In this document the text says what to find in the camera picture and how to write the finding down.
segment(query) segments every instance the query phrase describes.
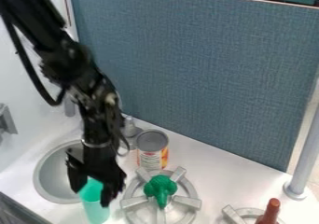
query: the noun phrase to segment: food can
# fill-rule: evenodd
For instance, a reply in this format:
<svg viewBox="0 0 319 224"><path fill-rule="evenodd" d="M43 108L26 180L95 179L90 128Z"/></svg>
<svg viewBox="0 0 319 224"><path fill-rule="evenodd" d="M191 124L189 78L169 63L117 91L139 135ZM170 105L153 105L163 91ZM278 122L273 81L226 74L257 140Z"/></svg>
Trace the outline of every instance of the food can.
<svg viewBox="0 0 319 224"><path fill-rule="evenodd" d="M161 131L148 130L136 137L137 164L148 170L163 169L168 161L167 135Z"/></svg>

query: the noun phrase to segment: teal plastic cup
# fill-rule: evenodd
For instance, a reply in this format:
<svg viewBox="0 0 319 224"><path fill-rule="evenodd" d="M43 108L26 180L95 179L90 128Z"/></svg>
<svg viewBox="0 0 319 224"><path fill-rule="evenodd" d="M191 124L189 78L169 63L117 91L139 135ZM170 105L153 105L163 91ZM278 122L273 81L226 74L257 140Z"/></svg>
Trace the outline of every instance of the teal plastic cup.
<svg viewBox="0 0 319 224"><path fill-rule="evenodd" d="M101 191L103 184L95 179L89 179L88 183L79 192L79 196L84 206L90 224L102 224L110 216L108 207L101 207Z"/></svg>

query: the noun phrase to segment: metal pole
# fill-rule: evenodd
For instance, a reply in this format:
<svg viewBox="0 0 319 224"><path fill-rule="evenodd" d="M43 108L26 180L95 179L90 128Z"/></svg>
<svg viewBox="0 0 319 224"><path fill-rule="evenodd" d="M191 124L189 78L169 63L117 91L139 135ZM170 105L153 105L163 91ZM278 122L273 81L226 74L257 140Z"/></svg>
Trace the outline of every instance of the metal pole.
<svg viewBox="0 0 319 224"><path fill-rule="evenodd" d="M290 182L284 184L285 194L294 200L306 198L305 188L319 154L319 105L317 105L312 126L301 151L296 170Z"/></svg>

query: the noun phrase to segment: metal sink basin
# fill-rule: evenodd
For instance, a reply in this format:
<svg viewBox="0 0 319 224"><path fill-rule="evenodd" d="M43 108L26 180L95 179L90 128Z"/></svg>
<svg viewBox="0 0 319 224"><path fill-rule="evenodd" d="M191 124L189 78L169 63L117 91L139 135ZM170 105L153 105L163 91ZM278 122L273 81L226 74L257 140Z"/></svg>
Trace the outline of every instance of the metal sink basin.
<svg viewBox="0 0 319 224"><path fill-rule="evenodd" d="M80 202L70 188L65 165L65 151L70 147L81 147L80 141L71 141L52 149L35 167L35 189L43 198L53 203Z"/></svg>

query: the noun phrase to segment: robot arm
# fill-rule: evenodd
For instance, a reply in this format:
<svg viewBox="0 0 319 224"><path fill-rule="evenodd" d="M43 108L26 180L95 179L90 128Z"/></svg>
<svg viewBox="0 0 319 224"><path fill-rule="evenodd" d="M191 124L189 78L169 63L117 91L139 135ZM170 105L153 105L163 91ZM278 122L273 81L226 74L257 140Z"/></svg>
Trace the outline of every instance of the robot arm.
<svg viewBox="0 0 319 224"><path fill-rule="evenodd" d="M112 82L95 65L90 52L64 31L64 21L49 0L0 0L0 14L21 61L36 89L50 105L59 105L66 92L78 104L84 122L82 149L67 151L71 188L79 192L91 176L104 184L102 206L123 190L125 173L116 162L122 116ZM45 77L61 87L53 99L42 85L20 42L17 27L41 57Z"/></svg>

